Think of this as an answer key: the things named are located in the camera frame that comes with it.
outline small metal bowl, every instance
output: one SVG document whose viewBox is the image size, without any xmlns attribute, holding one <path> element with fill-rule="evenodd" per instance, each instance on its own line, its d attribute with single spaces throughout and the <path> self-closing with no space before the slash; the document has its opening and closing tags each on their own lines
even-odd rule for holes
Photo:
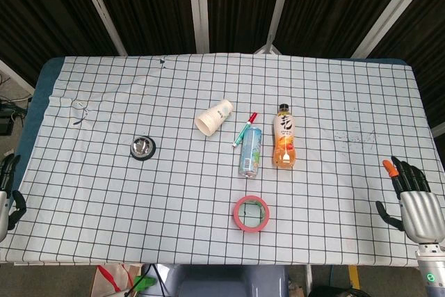
<svg viewBox="0 0 445 297">
<path fill-rule="evenodd" d="M 150 159 L 156 151 L 156 144 L 149 136 L 137 137 L 130 147 L 130 153 L 136 160 Z"/>
</svg>

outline paper cup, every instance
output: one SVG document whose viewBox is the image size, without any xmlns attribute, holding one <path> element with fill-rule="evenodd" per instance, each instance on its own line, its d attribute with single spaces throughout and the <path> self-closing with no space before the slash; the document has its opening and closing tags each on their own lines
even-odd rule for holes
<svg viewBox="0 0 445 297">
<path fill-rule="evenodd" d="M 233 105 L 226 99 L 216 106 L 207 109 L 195 118 L 196 127 L 206 136 L 211 136 L 234 110 Z"/>
</svg>

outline white grid tablecloth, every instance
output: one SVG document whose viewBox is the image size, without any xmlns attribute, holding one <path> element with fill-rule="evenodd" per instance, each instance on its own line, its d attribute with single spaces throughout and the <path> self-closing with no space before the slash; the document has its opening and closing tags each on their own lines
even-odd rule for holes
<svg viewBox="0 0 445 297">
<path fill-rule="evenodd" d="M 222 98 L 233 112 L 206 138 L 193 118 Z M 279 104 L 296 120 L 293 170 L 272 165 Z M 252 112 L 263 131 L 256 179 L 232 142 Z M 130 157 L 139 135 L 158 149 Z M 416 247 L 381 161 L 425 171 L 445 207 L 444 174 L 409 66 L 272 55 L 67 57 L 20 186 L 28 211 L 0 244 L 9 262 L 413 265 Z M 263 198 L 260 233 L 235 226 Z"/>
</svg>

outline orange juice bottle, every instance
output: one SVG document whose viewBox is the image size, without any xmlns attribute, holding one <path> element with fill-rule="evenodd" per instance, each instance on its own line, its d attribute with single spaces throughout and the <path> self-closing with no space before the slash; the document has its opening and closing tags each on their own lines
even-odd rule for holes
<svg viewBox="0 0 445 297">
<path fill-rule="evenodd" d="M 289 105 L 280 104 L 280 110 L 273 121 L 275 132 L 275 150 L 273 162 L 280 168 L 292 168 L 296 159 L 293 147 L 293 116 L 289 113 Z"/>
</svg>

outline green marker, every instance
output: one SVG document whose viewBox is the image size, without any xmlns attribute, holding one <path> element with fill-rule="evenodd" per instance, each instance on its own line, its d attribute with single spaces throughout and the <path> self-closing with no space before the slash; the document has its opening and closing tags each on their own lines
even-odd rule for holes
<svg viewBox="0 0 445 297">
<path fill-rule="evenodd" d="M 250 118 L 246 122 L 243 130 L 241 130 L 238 137 L 236 137 L 236 140 L 233 142 L 233 144 L 232 144 L 233 147 L 236 147 L 236 146 L 238 146 L 239 143 L 241 143 L 241 141 L 243 140 L 245 131 L 250 128 L 250 125 L 253 123 L 253 121 L 257 115 L 258 115 L 258 113 L 253 113 L 252 116 L 250 116 Z"/>
</svg>

